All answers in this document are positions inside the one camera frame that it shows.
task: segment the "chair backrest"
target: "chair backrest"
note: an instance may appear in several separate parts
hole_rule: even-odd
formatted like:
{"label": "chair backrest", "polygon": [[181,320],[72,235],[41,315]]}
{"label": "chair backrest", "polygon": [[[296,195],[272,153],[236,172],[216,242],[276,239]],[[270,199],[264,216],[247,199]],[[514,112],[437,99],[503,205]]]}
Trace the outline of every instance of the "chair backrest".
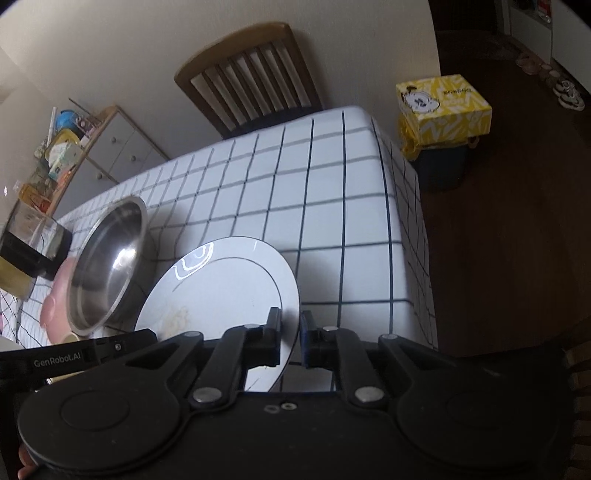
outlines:
{"label": "chair backrest", "polygon": [[322,109],[293,32],[281,22],[228,35],[185,62],[174,81],[224,138],[255,118],[306,102]]}

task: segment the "white tablecloth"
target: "white tablecloth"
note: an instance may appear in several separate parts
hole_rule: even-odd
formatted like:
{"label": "white tablecloth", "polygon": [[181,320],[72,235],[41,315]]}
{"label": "white tablecloth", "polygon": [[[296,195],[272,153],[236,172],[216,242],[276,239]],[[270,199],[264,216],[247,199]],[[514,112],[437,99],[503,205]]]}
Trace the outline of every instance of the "white tablecloth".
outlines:
{"label": "white tablecloth", "polygon": [[[60,219],[74,233],[71,255],[108,206],[127,195],[148,207],[158,278],[205,242],[251,236],[283,254],[302,309],[318,325],[353,329],[370,341],[394,332],[437,347],[417,176],[361,108],[222,141],[114,187]],[[38,279],[23,304],[0,292],[2,334],[26,348],[49,345],[39,316],[50,288]],[[299,362],[295,348],[285,390],[330,388],[329,372]]]}

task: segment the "white plate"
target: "white plate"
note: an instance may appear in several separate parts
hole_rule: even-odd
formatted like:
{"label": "white plate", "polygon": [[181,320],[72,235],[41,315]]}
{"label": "white plate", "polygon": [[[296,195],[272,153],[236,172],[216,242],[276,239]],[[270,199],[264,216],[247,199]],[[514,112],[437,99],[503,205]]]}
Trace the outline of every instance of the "white plate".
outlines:
{"label": "white plate", "polygon": [[158,340],[191,330],[211,340],[238,325],[264,325],[271,307],[282,312],[281,363],[251,369],[245,385],[268,391],[296,341],[300,295],[290,266],[265,242],[233,236],[185,255],[156,284],[135,328],[151,329]]}

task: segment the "stainless steel bowl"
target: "stainless steel bowl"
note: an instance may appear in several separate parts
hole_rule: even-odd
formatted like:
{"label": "stainless steel bowl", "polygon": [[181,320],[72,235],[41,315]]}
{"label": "stainless steel bowl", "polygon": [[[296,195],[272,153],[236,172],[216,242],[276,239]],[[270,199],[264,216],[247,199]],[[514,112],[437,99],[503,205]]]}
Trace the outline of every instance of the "stainless steel bowl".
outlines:
{"label": "stainless steel bowl", "polygon": [[133,328],[154,273],[145,203],[124,198],[96,222],[80,249],[67,298],[72,331],[86,336],[105,324]]}

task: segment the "hand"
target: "hand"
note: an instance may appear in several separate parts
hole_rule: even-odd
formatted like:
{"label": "hand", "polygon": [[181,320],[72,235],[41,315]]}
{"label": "hand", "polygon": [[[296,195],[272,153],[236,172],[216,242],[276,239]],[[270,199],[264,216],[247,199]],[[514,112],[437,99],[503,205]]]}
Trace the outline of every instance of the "hand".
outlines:
{"label": "hand", "polygon": [[35,470],[37,470],[37,466],[35,465],[35,462],[33,462],[31,455],[29,455],[29,452],[27,452],[27,449],[24,445],[21,445],[18,448],[18,457],[21,459],[21,463],[23,464],[23,467],[18,471],[18,480],[23,480],[31,475]]}

